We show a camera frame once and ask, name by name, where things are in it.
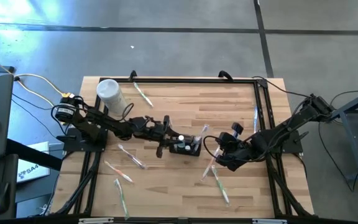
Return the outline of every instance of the computer mouse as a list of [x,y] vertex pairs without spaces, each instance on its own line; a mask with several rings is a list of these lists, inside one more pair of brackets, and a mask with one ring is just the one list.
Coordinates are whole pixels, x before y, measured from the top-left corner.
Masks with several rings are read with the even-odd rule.
[[0,183],[0,214],[6,212],[9,208],[9,183]]

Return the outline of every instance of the metal bracket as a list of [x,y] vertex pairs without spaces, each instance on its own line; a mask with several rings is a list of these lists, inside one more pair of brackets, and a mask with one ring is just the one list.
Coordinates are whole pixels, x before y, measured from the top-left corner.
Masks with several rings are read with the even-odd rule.
[[133,82],[134,81],[134,77],[137,77],[137,74],[136,74],[136,71],[135,70],[132,70],[131,71],[131,75],[129,75],[129,82]]
[[178,218],[178,222],[177,222],[177,224],[190,224],[190,223],[191,223],[190,220],[185,217]]
[[287,221],[256,218],[256,219],[252,219],[252,224],[287,224]]
[[67,136],[58,136],[57,139],[64,142],[64,151],[67,152],[103,152],[107,143],[107,129],[101,129],[99,133],[99,141],[94,144],[82,142],[81,133],[76,128],[70,128],[67,131]]
[[260,86],[262,86],[263,88],[267,88],[267,82],[266,82],[266,80],[260,78],[260,79],[257,79],[256,82],[257,82]]
[[78,224],[113,223],[114,217],[106,218],[80,218]]
[[218,74],[218,78],[227,78],[228,81],[230,82],[234,82],[233,78],[231,77],[230,74],[228,74],[227,72],[225,72],[224,70],[221,70]]
[[283,143],[283,151],[280,151],[280,148],[272,149],[273,153],[303,153],[301,139],[305,137],[309,132],[305,132],[299,135],[298,131],[294,131],[290,134],[288,139]]

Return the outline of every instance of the white plastic cup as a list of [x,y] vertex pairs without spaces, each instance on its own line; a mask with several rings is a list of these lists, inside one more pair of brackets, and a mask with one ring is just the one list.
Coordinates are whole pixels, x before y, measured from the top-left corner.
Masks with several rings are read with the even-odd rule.
[[96,93],[109,108],[109,112],[115,116],[122,116],[122,112],[128,104],[122,95],[118,82],[112,79],[103,80],[96,87]]

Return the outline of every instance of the black metal frame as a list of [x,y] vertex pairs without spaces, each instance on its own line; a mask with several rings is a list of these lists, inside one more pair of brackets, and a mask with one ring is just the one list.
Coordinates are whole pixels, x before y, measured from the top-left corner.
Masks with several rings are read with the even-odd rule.
[[17,154],[19,156],[19,159],[33,162],[40,166],[48,167],[57,171],[59,171],[62,166],[61,159],[32,149],[29,146],[25,146],[21,143],[13,141],[12,139],[6,139],[5,154]]
[[[83,223],[81,219],[90,218],[87,214],[70,214],[70,215],[50,215],[46,217],[27,217],[16,218],[9,220],[9,223],[20,224],[78,224]],[[333,220],[328,218],[318,217],[297,217],[297,216],[280,216],[277,219],[261,219],[261,218],[150,218],[150,217],[133,217],[130,220],[125,220],[123,217],[106,217],[113,223],[175,223],[175,224],[195,224],[195,223],[288,223],[288,224],[358,224],[358,222]],[[0,220],[0,224],[7,223],[7,220]]]
[[[260,97],[260,87],[263,89],[263,93],[264,93],[264,98],[265,98],[265,102],[266,102],[266,107],[267,107],[267,114],[268,114],[268,120],[270,123],[270,127],[273,128],[275,126],[274,123],[274,117],[273,117],[273,109],[272,109],[272,104],[270,101],[270,95],[269,95],[269,90],[268,90],[268,85],[267,82],[265,80],[257,80],[257,79],[238,79],[235,80],[232,77],[230,77],[229,74],[227,74],[224,71],[221,71],[218,75],[219,78],[138,78],[137,74],[135,71],[132,71],[131,75],[129,78],[100,78],[99,82],[106,80],[106,79],[113,79],[119,83],[132,83],[134,80],[136,80],[137,83],[231,83],[231,84],[251,84],[254,87],[254,93],[255,93],[255,99],[256,99],[256,105],[258,107],[258,117],[259,117],[259,123],[260,123],[260,128],[261,129],[266,129],[266,125],[265,125],[265,118],[264,118],[264,112],[263,112],[263,107],[262,107],[262,100]],[[96,100],[95,100],[95,107],[99,108],[100,107],[100,102],[101,99],[97,96]],[[104,113],[108,113],[108,109],[107,107],[104,107]],[[90,156],[91,152],[86,152],[85,153],[85,157],[84,157],[84,161],[83,161],[83,167],[81,170],[81,175],[80,175],[80,182],[84,179],[87,171],[88,171],[88,164],[90,162]],[[99,163],[100,160],[100,152],[96,152],[95,158],[97,161],[97,163]],[[285,173],[284,173],[284,168],[283,168],[283,162],[282,162],[282,158],[280,154],[277,154],[277,167],[278,167],[278,173],[280,175],[280,177],[283,179],[284,183],[285,183]],[[272,173],[270,171],[270,169],[268,170],[268,179],[269,179],[269,185],[270,185],[270,191],[271,191],[271,195],[272,195],[272,203],[273,203],[273,210],[274,210],[274,215],[275,217],[278,217],[280,215],[283,215],[283,213],[281,212],[281,209],[279,207],[279,203],[278,203],[278,196],[277,196],[277,190],[276,190],[276,186],[275,186],[275,181],[272,177]],[[94,175],[92,177],[91,180],[91,185],[89,188],[89,194],[88,194],[88,199],[87,199],[87,203],[86,203],[86,208],[84,210],[84,213],[87,215],[91,215],[91,210],[92,210],[92,206],[93,206],[93,197],[94,197],[94,191],[96,188],[96,179],[97,179],[97,172],[96,175]],[[283,195],[284,197],[284,202],[285,202],[285,214],[287,215],[291,215],[291,206],[289,201],[287,200],[287,198]],[[75,207],[74,207],[74,213],[79,214],[80,213],[80,208],[81,208],[81,201],[82,201],[82,193],[81,195],[78,197],[76,203],[75,203]]]

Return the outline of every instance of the white cap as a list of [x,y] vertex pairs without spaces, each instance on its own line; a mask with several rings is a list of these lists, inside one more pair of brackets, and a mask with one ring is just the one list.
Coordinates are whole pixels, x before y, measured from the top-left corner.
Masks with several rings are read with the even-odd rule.
[[98,84],[96,92],[102,100],[110,100],[119,94],[119,85],[115,80],[106,79]]

